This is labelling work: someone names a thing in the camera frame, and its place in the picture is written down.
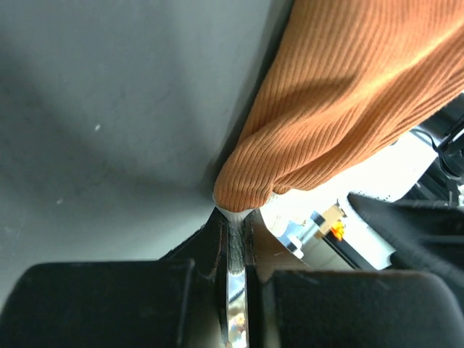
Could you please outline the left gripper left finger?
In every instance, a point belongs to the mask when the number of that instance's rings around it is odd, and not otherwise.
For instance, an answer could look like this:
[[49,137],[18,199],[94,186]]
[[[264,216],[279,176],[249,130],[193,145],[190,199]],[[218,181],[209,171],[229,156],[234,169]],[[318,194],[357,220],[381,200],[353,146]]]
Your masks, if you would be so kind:
[[1,311],[1,345],[222,347],[224,237],[214,210],[158,260],[34,265]]

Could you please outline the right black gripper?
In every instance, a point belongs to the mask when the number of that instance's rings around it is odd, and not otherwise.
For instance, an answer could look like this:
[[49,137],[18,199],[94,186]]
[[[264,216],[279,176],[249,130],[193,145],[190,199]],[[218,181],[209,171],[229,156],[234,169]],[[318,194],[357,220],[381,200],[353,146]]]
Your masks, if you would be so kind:
[[[413,128],[436,159],[416,186],[418,196],[444,203],[463,202],[463,95]],[[395,260],[463,285],[463,208],[442,202],[389,203],[349,194],[351,208],[394,249]]]

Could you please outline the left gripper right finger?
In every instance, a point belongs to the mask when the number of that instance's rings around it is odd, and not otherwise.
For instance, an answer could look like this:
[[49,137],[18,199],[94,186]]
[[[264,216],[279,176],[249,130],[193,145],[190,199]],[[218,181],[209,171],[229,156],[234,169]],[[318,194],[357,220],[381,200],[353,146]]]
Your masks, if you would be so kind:
[[438,276],[316,271],[252,215],[246,269],[251,347],[461,347],[463,312]]

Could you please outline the orange underwear white waistband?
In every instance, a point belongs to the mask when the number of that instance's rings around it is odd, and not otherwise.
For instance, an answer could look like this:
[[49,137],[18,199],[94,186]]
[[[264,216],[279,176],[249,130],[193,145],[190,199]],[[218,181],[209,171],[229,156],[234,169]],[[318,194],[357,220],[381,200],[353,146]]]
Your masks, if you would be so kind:
[[462,90],[461,1],[295,1],[215,204],[241,213],[313,190]]

